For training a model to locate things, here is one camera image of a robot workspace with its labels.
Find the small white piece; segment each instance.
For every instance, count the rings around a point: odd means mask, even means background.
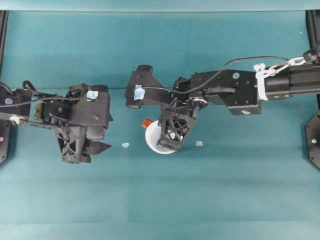
[[[130,146],[130,143],[124,142],[121,144],[123,148],[127,149]]]
[[[195,146],[196,147],[203,147],[204,146],[204,143],[202,141],[196,141],[195,142]]]
[[[99,92],[98,92],[98,91],[91,91],[91,90],[89,90],[89,91],[86,92],[86,97],[87,97],[88,99],[91,99],[91,100],[97,99],[98,95],[99,95]]]
[[[144,90],[142,88],[142,85],[135,85],[135,90],[134,90],[134,100],[142,100],[145,97],[145,92],[146,90]]]
[[[265,79],[274,76],[276,74],[275,69],[268,69],[266,70],[266,65],[264,63],[256,64],[253,66],[254,70],[256,71],[255,78],[256,78],[256,85],[258,88],[258,95],[261,100],[268,101],[265,89]]]

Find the white zip tie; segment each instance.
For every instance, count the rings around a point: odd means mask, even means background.
[[[256,85],[258,88],[258,96],[261,100],[268,101],[267,95],[266,95],[266,88],[265,88],[265,79],[268,77],[273,77],[276,74],[280,73],[281,71],[285,70],[288,67],[291,66],[300,66],[305,64],[306,61],[303,56],[298,56],[289,59],[286,63],[283,64],[276,64],[271,66],[268,70],[266,70],[266,65],[264,63],[256,64],[253,66],[256,74]]]

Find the black frame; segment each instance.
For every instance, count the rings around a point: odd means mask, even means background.
[[[0,76],[4,58],[8,16],[9,11],[0,11]],[[7,120],[0,120],[0,164],[8,158],[10,133],[11,123]]]

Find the black cable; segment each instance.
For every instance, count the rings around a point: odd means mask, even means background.
[[[30,81],[25,80],[22,82],[22,88],[27,89],[27,87],[29,87],[31,90],[37,91],[37,89],[34,87],[34,85]]]
[[[14,92],[6,85],[5,83],[0,81],[0,87],[3,87],[10,95],[14,95]]]
[[[8,104],[8,105],[0,105],[0,108],[11,108],[11,107],[19,107],[19,106],[23,106],[23,105],[28,105],[28,104],[33,104],[33,103],[37,103],[37,102],[41,102],[41,101],[47,101],[47,100],[67,100],[67,101],[77,101],[77,100],[92,100],[90,98],[87,97],[75,97],[75,98],[68,98],[68,97],[42,97],[42,98],[38,98],[38,99],[34,99],[34,100],[30,100],[30,101],[24,101],[24,102],[20,102],[20,103],[15,103],[15,104]]]
[[[178,91],[174,89],[169,89],[169,88],[164,88],[164,87],[152,87],[152,86],[147,86],[147,87],[142,87],[142,89],[158,89],[158,90],[165,90],[171,93],[176,93],[176,94],[189,94],[197,89],[200,89],[207,85],[209,82],[211,82],[215,77],[217,77],[227,66],[233,63],[238,63],[242,61],[249,61],[249,60],[256,60],[256,59],[276,59],[276,60],[282,60],[282,61],[288,61],[288,58],[281,57],[281,56],[251,56],[251,57],[242,57],[242,58],[237,58],[230,60],[226,62],[219,71],[217,71],[215,74],[213,74],[211,77],[209,77],[205,82],[200,84],[199,86],[196,86],[194,88],[189,89],[188,91]]]

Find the wire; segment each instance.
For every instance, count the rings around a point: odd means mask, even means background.
[[[3,82],[0,82],[0,87],[3,87],[10,95],[14,95],[14,92]]]
[[[178,91],[178,90],[164,88],[164,87],[152,87],[152,86],[142,87],[142,89],[158,89],[158,90],[164,90],[164,91],[168,91],[168,92],[176,93],[176,94],[189,94],[189,93],[191,93],[191,92],[193,92],[193,91],[195,91],[197,89],[200,89],[200,88],[204,87],[205,85],[207,85],[209,82],[211,82],[215,77],[217,77],[230,64],[238,63],[238,62],[242,62],[242,61],[256,60],[256,59],[276,59],[276,60],[282,60],[282,61],[288,61],[289,60],[288,58],[281,57],[281,56],[251,56],[251,57],[237,58],[237,59],[233,59],[233,60],[230,60],[230,61],[226,62],[220,68],[219,71],[217,71],[215,74],[213,74],[211,77],[209,77],[205,82],[203,82],[199,86],[191,88],[191,89],[189,89],[187,91]]]
[[[23,105],[33,104],[41,101],[47,101],[47,100],[66,100],[66,101],[77,101],[77,100],[92,100],[87,97],[75,97],[75,98],[68,98],[68,97],[41,97],[38,99],[30,100],[30,101],[24,101],[16,104],[8,104],[8,105],[0,105],[0,108],[12,108],[12,107],[19,107]]]

